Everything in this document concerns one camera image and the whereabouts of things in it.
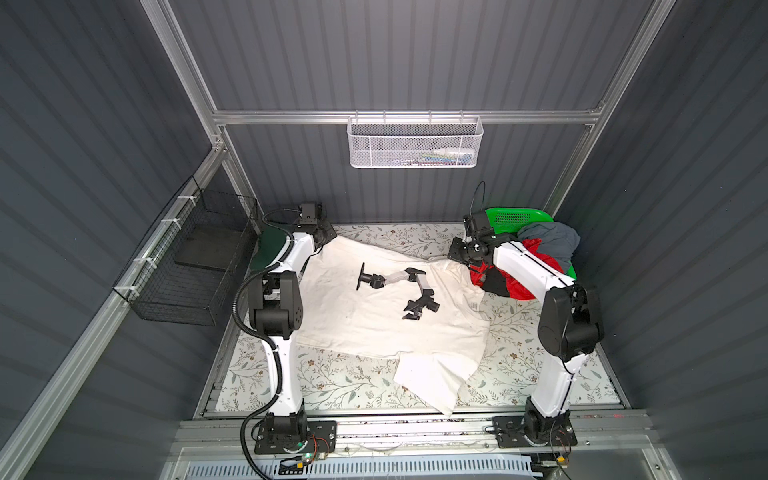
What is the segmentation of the white printed t shirt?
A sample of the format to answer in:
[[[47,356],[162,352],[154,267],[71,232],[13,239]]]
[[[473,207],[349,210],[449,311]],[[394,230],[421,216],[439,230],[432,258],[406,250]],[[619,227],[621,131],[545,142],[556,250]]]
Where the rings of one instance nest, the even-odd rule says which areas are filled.
[[[396,359],[395,383],[444,415],[477,371],[490,323],[468,269],[338,237],[308,261],[300,282],[305,347]]]

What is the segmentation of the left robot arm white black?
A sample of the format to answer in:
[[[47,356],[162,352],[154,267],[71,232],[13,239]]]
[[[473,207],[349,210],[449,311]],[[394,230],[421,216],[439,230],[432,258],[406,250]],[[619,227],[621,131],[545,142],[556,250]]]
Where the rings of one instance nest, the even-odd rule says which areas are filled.
[[[318,213],[300,213],[291,223],[271,222],[265,216],[262,226],[248,273],[233,301],[233,320],[264,348],[270,392],[266,413],[296,417],[304,404],[293,342],[304,312],[299,276],[336,232]]]

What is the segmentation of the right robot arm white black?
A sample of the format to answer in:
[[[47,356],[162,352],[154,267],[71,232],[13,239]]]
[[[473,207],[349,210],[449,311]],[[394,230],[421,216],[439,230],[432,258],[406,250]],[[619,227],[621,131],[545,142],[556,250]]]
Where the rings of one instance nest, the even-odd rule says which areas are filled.
[[[491,265],[509,274],[540,302],[539,342],[547,357],[521,428],[532,442],[563,427],[577,373],[604,337],[597,291],[538,258],[509,234],[455,237],[448,258],[470,268]]]

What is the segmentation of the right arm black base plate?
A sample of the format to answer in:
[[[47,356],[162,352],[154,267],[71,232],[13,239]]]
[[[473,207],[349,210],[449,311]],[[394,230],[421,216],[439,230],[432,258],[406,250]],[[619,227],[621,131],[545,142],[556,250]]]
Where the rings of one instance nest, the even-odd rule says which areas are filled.
[[[536,414],[495,416],[488,429],[500,448],[564,447],[578,444],[569,415],[539,418]]]

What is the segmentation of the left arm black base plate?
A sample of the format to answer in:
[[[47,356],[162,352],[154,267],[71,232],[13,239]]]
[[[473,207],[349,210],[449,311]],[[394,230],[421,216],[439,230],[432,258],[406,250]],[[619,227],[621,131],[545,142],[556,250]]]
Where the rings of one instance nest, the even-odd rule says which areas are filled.
[[[252,435],[257,455],[327,454],[336,448],[336,421],[309,421],[299,417],[270,416]]]

